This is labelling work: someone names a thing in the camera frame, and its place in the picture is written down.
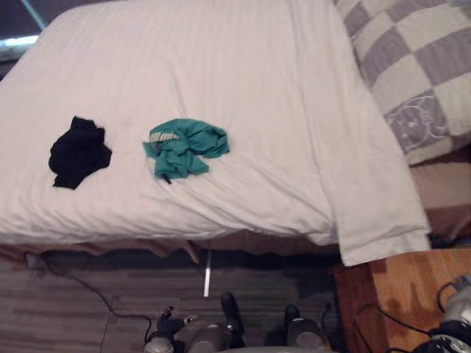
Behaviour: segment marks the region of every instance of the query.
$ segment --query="bed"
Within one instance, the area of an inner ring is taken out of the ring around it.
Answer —
[[[105,128],[111,163],[76,190],[53,188],[49,150],[76,115]],[[168,185],[141,143],[173,118],[224,128],[230,153]],[[338,246],[355,265],[430,246],[403,151],[328,0],[70,10],[1,82],[0,141],[0,254],[10,260]]]

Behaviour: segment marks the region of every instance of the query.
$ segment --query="white strip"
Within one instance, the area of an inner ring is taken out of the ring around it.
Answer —
[[[205,292],[203,296],[209,297],[209,282],[211,278],[211,250],[208,251],[208,259],[206,260],[206,275],[205,275]]]

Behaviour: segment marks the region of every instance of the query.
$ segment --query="pillow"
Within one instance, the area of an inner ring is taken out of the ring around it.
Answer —
[[[446,0],[402,0],[353,40],[410,165],[471,141],[471,26]]]
[[[350,38],[354,38],[379,12],[396,2],[397,0],[333,0]]]

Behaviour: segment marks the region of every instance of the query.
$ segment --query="green cloth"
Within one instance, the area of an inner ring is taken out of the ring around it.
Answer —
[[[175,119],[150,131],[144,142],[147,156],[156,159],[154,174],[159,179],[186,178],[209,171],[197,155],[216,158],[229,152],[223,129],[192,119]]]

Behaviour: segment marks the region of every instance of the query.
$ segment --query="gray carpet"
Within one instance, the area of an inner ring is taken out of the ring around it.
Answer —
[[[213,252],[208,298],[203,298],[205,263],[195,265],[183,252],[166,259],[144,251],[102,257],[53,252],[46,258],[100,289],[117,312],[157,315],[173,305],[175,315],[197,314],[198,320],[181,332],[182,340],[223,321],[219,297],[230,291],[241,309],[248,346],[282,343],[287,304],[318,322],[324,313],[328,337],[334,345],[344,344],[335,284],[327,275],[337,258]],[[95,293],[41,269],[0,263],[0,313],[1,353],[142,351],[145,321],[115,318]]]

